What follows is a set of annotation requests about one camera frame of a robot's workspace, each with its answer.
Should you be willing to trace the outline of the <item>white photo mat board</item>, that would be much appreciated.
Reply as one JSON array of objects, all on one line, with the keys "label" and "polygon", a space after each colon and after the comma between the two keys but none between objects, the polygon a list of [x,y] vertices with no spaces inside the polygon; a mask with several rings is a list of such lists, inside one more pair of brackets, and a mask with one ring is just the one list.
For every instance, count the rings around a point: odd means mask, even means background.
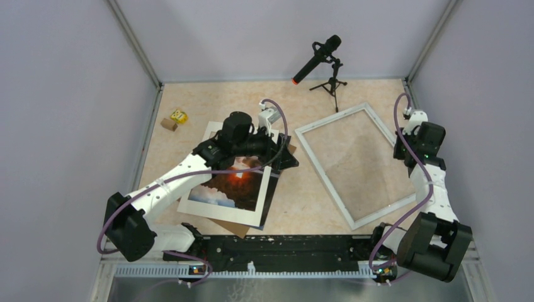
[{"label": "white photo mat board", "polygon": [[179,202],[180,213],[258,227],[264,213],[269,182],[275,179],[271,167],[261,166],[257,157],[236,157],[230,167],[236,174],[217,174],[194,187]]}]

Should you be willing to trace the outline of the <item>sunset landscape photo print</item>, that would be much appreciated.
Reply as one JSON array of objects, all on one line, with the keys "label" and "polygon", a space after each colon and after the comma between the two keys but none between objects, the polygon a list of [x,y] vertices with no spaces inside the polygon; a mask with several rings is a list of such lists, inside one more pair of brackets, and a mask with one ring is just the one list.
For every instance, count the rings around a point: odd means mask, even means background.
[{"label": "sunset landscape photo print", "polygon": [[[236,157],[230,170],[243,170],[261,166],[257,157]],[[189,193],[188,200],[215,206],[223,206],[246,211],[255,211],[260,200],[259,194],[262,188],[264,170],[247,173],[221,174],[201,184]],[[263,230],[271,207],[280,171],[271,169],[271,174],[266,184],[266,196],[259,226],[250,226],[257,230]]]}]

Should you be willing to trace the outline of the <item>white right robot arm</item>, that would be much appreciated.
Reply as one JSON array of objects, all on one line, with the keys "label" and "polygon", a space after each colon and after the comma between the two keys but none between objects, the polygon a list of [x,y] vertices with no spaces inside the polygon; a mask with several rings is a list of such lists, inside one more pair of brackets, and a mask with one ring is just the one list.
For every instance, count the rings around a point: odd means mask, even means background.
[{"label": "white right robot arm", "polygon": [[394,158],[403,161],[420,198],[403,217],[416,215],[407,230],[399,222],[376,227],[369,242],[368,266],[375,272],[397,264],[443,282],[452,281],[473,239],[472,229],[459,222],[445,186],[446,165],[438,157],[446,131],[423,121],[398,128]]}]

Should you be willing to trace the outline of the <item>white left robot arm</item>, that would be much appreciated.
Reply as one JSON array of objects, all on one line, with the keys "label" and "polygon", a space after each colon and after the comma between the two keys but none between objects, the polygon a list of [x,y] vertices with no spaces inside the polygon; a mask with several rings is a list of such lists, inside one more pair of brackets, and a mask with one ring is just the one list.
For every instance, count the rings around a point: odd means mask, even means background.
[{"label": "white left robot arm", "polygon": [[298,160],[288,150],[288,134],[275,137],[271,132],[274,121],[286,119],[282,110],[262,109],[258,118],[258,127],[251,132],[253,123],[247,113],[231,113],[213,138],[199,143],[162,177],[143,189],[126,195],[119,192],[111,195],[97,239],[98,252],[103,255],[118,252],[128,262],[143,258],[157,242],[158,234],[149,222],[170,204],[215,176],[258,171],[257,167],[232,170],[236,157],[257,156],[263,167],[280,164],[288,157],[290,163],[282,169],[298,166]]}]

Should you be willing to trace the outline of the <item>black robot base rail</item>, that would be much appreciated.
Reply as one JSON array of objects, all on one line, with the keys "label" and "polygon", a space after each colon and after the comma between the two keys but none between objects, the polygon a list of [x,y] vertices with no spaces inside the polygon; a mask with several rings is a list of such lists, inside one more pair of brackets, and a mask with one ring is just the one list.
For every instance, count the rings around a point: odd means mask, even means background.
[{"label": "black robot base rail", "polygon": [[212,265],[215,272],[243,272],[249,264],[260,273],[358,272],[368,268],[377,238],[373,235],[194,235],[186,251]]}]

